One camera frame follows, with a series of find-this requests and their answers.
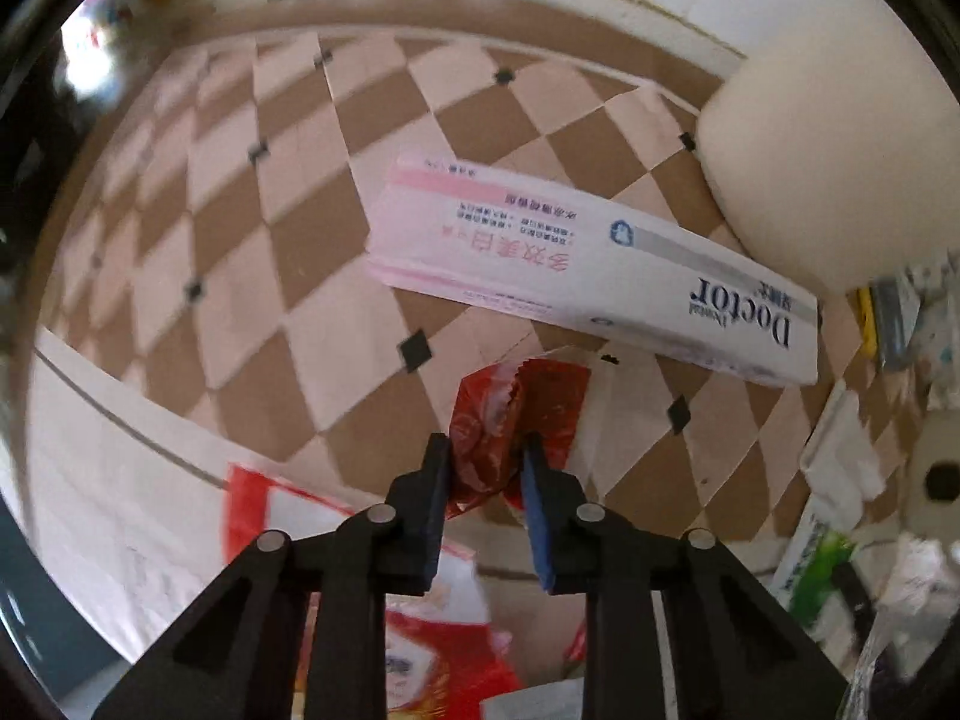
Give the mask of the red noodle wrapper bag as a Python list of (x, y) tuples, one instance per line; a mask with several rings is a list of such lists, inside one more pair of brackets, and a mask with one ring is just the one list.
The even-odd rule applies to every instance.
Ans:
[[(224, 552), (263, 530), (332, 533), (355, 513), (244, 466), (229, 468)], [(496, 575), (446, 541), (425, 596), (387, 596), (387, 718), (581, 718), (583, 678), (568, 678), (582, 596), (553, 598), (534, 575)]]

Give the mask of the white electric kettle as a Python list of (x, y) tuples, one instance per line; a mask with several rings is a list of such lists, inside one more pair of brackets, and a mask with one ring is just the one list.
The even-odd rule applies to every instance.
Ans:
[(927, 539), (958, 539), (958, 416), (932, 413), (908, 463), (905, 523)]

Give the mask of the checkered counter mat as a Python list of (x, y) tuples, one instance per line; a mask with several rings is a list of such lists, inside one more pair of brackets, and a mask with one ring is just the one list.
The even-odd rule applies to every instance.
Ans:
[[(392, 288), (366, 262), (387, 171), (425, 156), (566, 185), (763, 265), (698, 151), (701, 111), (727, 80), (524, 0), (192, 13), (65, 187), (30, 343), (32, 547), (127, 671), (235, 559), (231, 466), (359, 514), (420, 470), (431, 434), (449, 438), (464, 377), (548, 358), (590, 371), (558, 472), (643, 532), (711, 533), (766, 590), (814, 499), (800, 454), (835, 383), (856, 392), (887, 488), (845, 533), (856, 550), (817, 627), (799, 624), (846, 681), (838, 717), (871, 624), (854, 602), (895, 553), (864, 532), (898, 518), (924, 421), (952, 398), (931, 380), (949, 360), (923, 340), (953, 328), (928, 299), (955, 288), (958, 245), (880, 277), (905, 273), (921, 298), (901, 371), (878, 362), (880, 278), (827, 296), (789, 280), (818, 304), (818, 376), (800, 387)], [(547, 593), (526, 509), (496, 496), (449, 517), (453, 481), (454, 458), (441, 551), (454, 541)], [(584, 695), (586, 599), (547, 595), (583, 597), (565, 676)]]

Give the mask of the white tissue paper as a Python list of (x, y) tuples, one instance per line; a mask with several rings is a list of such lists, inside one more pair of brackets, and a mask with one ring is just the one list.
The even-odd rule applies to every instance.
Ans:
[(835, 383), (830, 392), (799, 468), (817, 511), (835, 532), (852, 532), (867, 502), (887, 488), (880, 458), (859, 417), (859, 397), (846, 383)]

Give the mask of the pink white toothpaste box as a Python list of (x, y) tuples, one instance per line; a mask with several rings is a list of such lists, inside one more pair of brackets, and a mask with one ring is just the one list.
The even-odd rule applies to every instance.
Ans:
[(768, 387), (818, 376), (818, 304), (658, 216), (467, 161), (402, 156), (370, 213), (387, 286), (485, 307)]

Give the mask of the red candy wrapper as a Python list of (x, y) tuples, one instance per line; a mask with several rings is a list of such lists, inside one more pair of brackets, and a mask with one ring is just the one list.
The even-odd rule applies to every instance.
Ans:
[(540, 437), (550, 468), (565, 468), (589, 382), (586, 366), (548, 358), (500, 362), (464, 377), (448, 429), (454, 458), (448, 516), (496, 496), (522, 511), (527, 438)]

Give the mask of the beige chopstick holder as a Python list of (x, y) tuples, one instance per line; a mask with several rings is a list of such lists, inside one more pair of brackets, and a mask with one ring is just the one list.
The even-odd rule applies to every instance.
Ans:
[(748, 254), (819, 296), (957, 249), (957, 99), (900, 23), (784, 34), (711, 96), (697, 144)]

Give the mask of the green white sachet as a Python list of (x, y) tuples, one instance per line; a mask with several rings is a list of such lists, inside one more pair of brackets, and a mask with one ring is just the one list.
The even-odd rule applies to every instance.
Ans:
[(768, 582), (778, 603), (806, 631), (813, 631), (835, 593), (833, 569), (854, 556), (856, 545), (823, 520), (820, 505), (807, 500), (796, 531)]

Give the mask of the dark smartphone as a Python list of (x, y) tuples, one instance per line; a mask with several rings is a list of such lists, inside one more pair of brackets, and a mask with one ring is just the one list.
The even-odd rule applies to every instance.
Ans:
[(910, 343), (918, 325), (921, 298), (905, 273), (874, 281), (869, 293), (878, 362), (887, 371), (901, 371), (911, 364)]

